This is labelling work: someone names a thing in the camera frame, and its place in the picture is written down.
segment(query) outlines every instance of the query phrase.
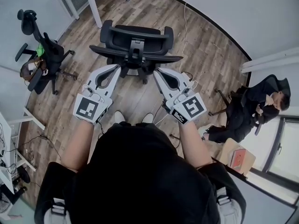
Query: black shirt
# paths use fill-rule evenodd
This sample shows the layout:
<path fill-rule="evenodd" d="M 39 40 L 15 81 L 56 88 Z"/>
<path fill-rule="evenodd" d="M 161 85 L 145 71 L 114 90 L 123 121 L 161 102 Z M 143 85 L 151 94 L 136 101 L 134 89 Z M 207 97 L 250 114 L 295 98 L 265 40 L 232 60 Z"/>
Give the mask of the black shirt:
<path fill-rule="evenodd" d="M 50 163 L 35 222 L 43 223 L 54 197 L 65 200 L 76 223 L 219 223 L 216 190 L 246 203 L 223 165 L 199 170 L 179 157 L 167 136 L 147 127 L 113 127 L 77 174 Z"/>

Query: window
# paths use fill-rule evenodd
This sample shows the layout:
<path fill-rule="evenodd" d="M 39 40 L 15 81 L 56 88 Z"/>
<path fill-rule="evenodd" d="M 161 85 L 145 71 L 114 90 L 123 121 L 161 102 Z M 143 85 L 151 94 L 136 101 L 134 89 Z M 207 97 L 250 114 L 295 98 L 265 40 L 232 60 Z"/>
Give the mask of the window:
<path fill-rule="evenodd" d="M 277 134 L 265 165 L 252 168 L 250 171 L 254 175 L 248 180 L 255 183 L 260 182 L 258 179 L 262 178 L 265 180 L 264 183 L 273 183 L 273 188 L 277 190 L 276 196 L 291 204 L 295 204 L 299 198 L 298 134 L 299 119 L 281 117 Z"/>

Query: black jacket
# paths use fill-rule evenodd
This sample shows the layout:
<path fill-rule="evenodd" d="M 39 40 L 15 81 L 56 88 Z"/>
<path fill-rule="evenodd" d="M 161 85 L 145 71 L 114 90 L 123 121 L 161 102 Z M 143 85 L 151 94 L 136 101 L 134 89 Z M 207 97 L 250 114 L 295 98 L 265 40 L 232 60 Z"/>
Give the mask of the black jacket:
<path fill-rule="evenodd" d="M 257 105 L 260 105 L 263 110 L 262 115 L 258 116 L 260 124 L 265 124 L 279 115 L 279 110 L 273 105 L 265 106 L 266 95 L 270 96 L 273 92 L 278 91 L 266 81 L 262 81 L 254 87 L 249 88 L 246 92 L 246 106 L 250 110 L 250 113 L 255 113 Z"/>

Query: bag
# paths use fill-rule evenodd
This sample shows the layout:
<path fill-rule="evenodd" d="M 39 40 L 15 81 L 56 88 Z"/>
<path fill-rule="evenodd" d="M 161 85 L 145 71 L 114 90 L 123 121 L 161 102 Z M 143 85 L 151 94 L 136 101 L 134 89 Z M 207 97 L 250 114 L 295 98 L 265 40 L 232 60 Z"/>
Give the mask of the bag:
<path fill-rule="evenodd" d="M 47 64 L 45 60 L 43 60 L 41 57 L 36 57 L 32 60 L 29 60 L 28 62 L 22 65 L 20 77 L 30 82 L 30 80 L 35 75 L 37 69 L 39 68 L 41 68 L 42 71 L 47 70 Z"/>

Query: man sitting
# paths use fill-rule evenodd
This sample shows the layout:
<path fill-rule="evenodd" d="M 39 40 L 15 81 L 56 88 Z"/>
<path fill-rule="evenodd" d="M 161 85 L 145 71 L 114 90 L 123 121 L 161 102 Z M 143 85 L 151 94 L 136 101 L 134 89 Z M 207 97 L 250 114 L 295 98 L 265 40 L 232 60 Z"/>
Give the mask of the man sitting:
<path fill-rule="evenodd" d="M 228 138 L 241 142 L 255 122 L 265 124 L 279 115 L 290 106 L 290 96 L 286 92 L 278 90 L 263 80 L 254 87 L 248 88 L 246 92 L 246 104 L 231 102 L 229 109 L 231 114 L 227 127 L 211 127 L 204 133 L 204 139 L 217 143 L 225 143 Z"/>

